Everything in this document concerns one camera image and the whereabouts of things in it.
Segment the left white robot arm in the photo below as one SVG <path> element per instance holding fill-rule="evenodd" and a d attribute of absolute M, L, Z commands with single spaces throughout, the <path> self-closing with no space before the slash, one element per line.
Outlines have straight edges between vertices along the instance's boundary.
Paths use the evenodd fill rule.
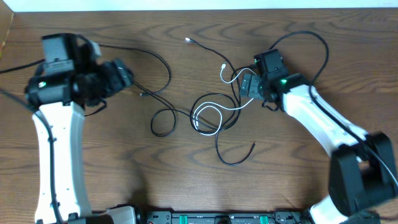
<path fill-rule="evenodd" d="M 104 103 L 134 83 L 122 60 L 101 65 L 44 62 L 26 87 L 39 140 L 40 188 L 36 223 L 134 221 L 132 207 L 95 215 L 85 186 L 82 138 L 85 107 Z"/>

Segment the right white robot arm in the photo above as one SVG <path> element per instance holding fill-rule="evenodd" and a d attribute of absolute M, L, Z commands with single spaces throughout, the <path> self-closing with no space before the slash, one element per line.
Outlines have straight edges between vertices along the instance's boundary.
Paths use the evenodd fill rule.
<path fill-rule="evenodd" d="M 301 223 L 380 223 L 369 209 L 397 197 L 394 150 L 384 133 L 348 121 L 301 74 L 268 80 L 247 73 L 240 94 L 275 103 L 330 157 L 328 196 L 303 212 Z"/>

